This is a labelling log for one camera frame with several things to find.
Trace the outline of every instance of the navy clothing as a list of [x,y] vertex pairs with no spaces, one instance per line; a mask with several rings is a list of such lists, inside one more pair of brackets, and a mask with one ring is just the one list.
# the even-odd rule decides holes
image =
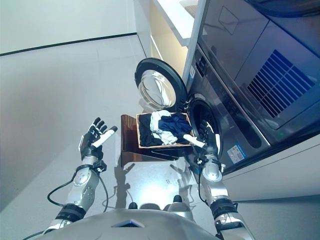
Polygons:
[[140,145],[143,147],[161,146],[162,141],[155,138],[150,130],[151,113],[139,116]]
[[189,134],[192,130],[190,124],[186,120],[186,115],[182,113],[174,113],[171,116],[162,116],[158,123],[159,129],[169,131],[173,136],[177,137],[177,143],[188,144],[183,136]]

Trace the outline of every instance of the wooden stool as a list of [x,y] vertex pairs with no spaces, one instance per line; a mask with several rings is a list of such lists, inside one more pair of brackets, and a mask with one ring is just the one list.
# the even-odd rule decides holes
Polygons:
[[137,122],[134,117],[121,115],[121,166],[130,162],[174,161],[186,156],[192,146],[161,149],[139,148]]

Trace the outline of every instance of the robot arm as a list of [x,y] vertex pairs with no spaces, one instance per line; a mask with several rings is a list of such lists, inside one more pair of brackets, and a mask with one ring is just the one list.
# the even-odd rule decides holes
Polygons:
[[[76,168],[72,177],[72,188],[61,211],[43,234],[83,219],[94,203],[99,175],[107,169],[102,160],[102,144],[117,131],[116,126],[107,130],[104,124],[105,122],[98,117],[88,132],[81,137],[78,147],[81,153],[81,165]],[[48,195],[49,200],[54,191]]]
[[202,125],[202,129],[205,132],[206,144],[203,146],[200,184],[204,188],[204,198],[214,218],[217,237],[224,240],[254,240],[222,182],[225,166],[218,161],[215,134],[207,122]]

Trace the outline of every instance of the laundry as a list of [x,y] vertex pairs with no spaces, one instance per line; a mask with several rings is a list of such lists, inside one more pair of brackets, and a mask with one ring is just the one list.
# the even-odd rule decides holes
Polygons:
[[166,110],[156,111],[151,114],[150,130],[155,138],[161,139],[164,145],[189,144],[183,135],[192,130],[182,113],[173,115]]
[[161,146],[163,142],[155,138],[150,130],[151,113],[139,116],[140,145],[143,147]]
[[163,115],[158,122],[158,128],[172,133],[173,136],[177,137],[177,143],[183,144],[188,144],[183,136],[189,134],[192,130],[186,115],[182,113],[174,113],[171,116]]
[[161,139],[163,145],[174,145],[178,140],[178,138],[175,137],[170,131],[159,129],[158,123],[161,120],[161,117],[170,118],[170,115],[170,112],[166,110],[155,111],[151,114],[150,130],[155,138]]

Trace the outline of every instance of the dryer vent grille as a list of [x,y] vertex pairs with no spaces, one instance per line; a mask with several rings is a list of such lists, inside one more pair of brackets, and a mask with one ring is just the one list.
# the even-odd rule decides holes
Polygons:
[[313,85],[305,74],[274,50],[247,88],[274,118]]

